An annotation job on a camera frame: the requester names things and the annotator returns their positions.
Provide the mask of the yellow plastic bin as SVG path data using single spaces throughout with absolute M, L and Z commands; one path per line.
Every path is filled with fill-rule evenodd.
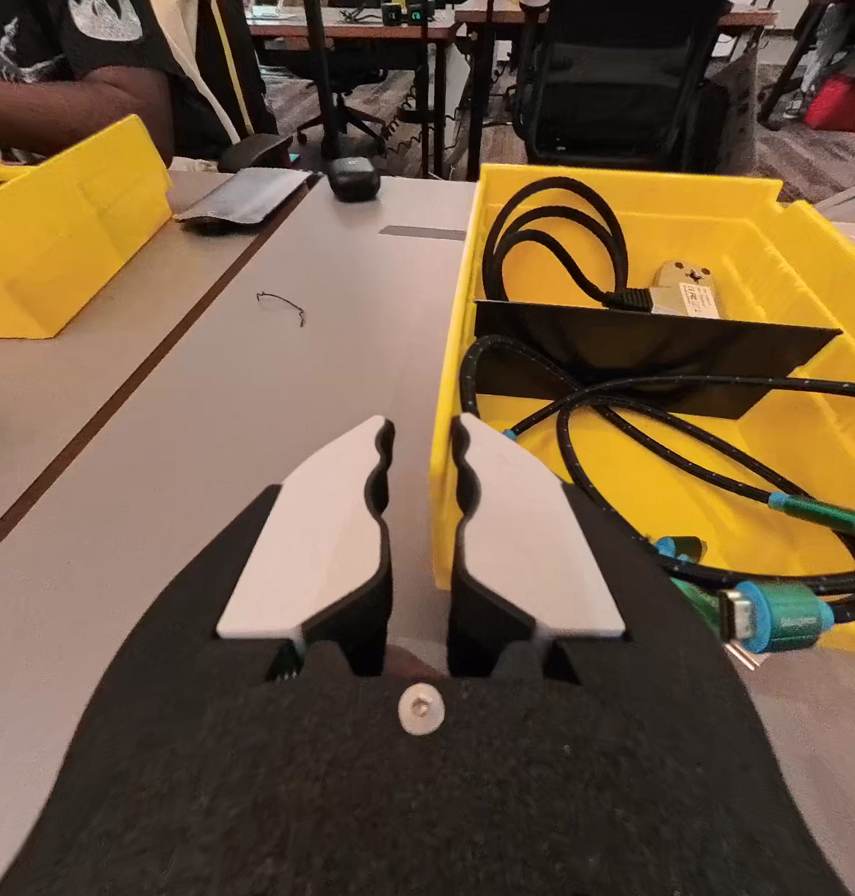
M 170 220 L 171 186 L 137 116 L 38 165 L 0 161 L 0 340 L 63 330 Z
M 529 183 L 566 175 L 613 208 L 629 254 L 628 284 L 651 284 L 663 263 L 701 263 L 713 275 L 721 320 L 836 328 L 841 334 L 791 375 L 855 383 L 855 244 L 808 203 L 782 206 L 775 180 L 602 169 L 488 164 L 464 239 L 437 400 L 429 464 L 435 583 L 449 589 L 462 514 L 449 446 L 460 413 L 457 374 L 474 342 L 475 303 L 485 300 L 481 258 L 501 207 Z M 601 308 L 545 249 L 516 247 L 504 275 L 514 303 Z M 786 475 L 815 497 L 855 508 L 855 399 L 776 394 L 739 420 L 676 413 Z M 697 535 L 712 565 L 754 574 L 847 570 L 837 538 L 750 499 L 729 497 L 634 444 L 594 413 L 571 434 L 594 484 L 644 536 Z

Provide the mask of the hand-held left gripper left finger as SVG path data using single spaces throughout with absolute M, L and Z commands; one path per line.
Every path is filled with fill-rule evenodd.
M 319 642 L 353 670 L 382 670 L 392 612 L 384 514 L 395 428 L 373 416 L 299 464 L 276 499 L 216 624 L 225 641 Z

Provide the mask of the black office chair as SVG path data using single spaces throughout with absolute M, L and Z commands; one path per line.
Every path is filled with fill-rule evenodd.
M 328 6 L 340 11 L 341 20 L 350 25 L 377 23 L 376 10 L 380 2 L 328 2 Z M 389 69 L 381 67 L 375 61 L 374 53 L 368 49 L 363 39 L 342 42 L 340 50 L 327 52 L 327 38 L 324 38 L 326 49 L 326 80 L 335 100 L 334 125 L 338 133 L 347 134 L 349 126 L 370 137 L 375 144 L 378 156 L 384 156 L 387 150 L 384 136 L 386 122 L 373 114 L 358 111 L 346 103 L 345 98 L 359 87 L 381 84 L 386 80 Z M 380 126 L 379 131 L 372 125 Z M 323 115 L 320 112 L 315 118 L 305 121 L 297 130 L 296 137 L 300 146 L 305 146 L 307 131 L 316 126 L 323 126 Z
M 729 96 L 705 73 L 729 2 L 519 6 L 512 127 L 529 163 L 716 170 Z

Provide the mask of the black hdmi switch with cable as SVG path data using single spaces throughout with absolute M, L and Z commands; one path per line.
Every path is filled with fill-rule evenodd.
M 562 204 L 545 204 L 515 212 L 529 199 L 552 191 L 575 196 L 592 213 Z M 560 219 L 594 237 L 609 257 L 613 287 L 604 289 L 582 270 L 564 245 L 534 224 Z M 493 220 L 481 258 L 481 282 L 488 300 L 508 301 L 504 265 L 520 245 L 538 245 L 549 252 L 571 282 L 592 302 L 608 310 L 720 320 L 713 275 L 708 268 L 680 260 L 663 263 L 649 287 L 628 284 L 630 263 L 623 228 L 613 208 L 590 185 L 566 175 L 540 178 L 517 190 Z

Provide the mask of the black bin divider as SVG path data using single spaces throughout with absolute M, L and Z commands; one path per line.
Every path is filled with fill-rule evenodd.
M 836 328 L 714 320 L 495 300 L 475 303 L 475 337 L 512 338 L 554 362 L 578 385 L 631 375 L 792 374 L 839 336 Z M 500 350 L 479 364 L 478 393 L 551 401 L 567 385 Z M 658 385 L 628 394 L 670 412 L 739 420 L 770 387 Z

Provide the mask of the black computer mouse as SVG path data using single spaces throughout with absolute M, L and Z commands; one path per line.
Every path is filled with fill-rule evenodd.
M 326 173 L 334 197 L 342 203 L 367 203 L 379 194 L 381 173 L 368 158 L 355 156 L 333 160 Z

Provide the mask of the red plastic bin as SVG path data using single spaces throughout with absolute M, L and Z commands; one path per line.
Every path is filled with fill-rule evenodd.
M 803 123 L 813 131 L 855 133 L 855 75 L 828 76 L 810 102 Z

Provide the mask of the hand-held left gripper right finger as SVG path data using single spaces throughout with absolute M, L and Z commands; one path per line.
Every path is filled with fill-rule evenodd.
M 450 670 L 492 670 L 515 643 L 621 640 L 626 626 L 573 507 L 575 490 L 472 413 L 452 425 L 456 526 Z

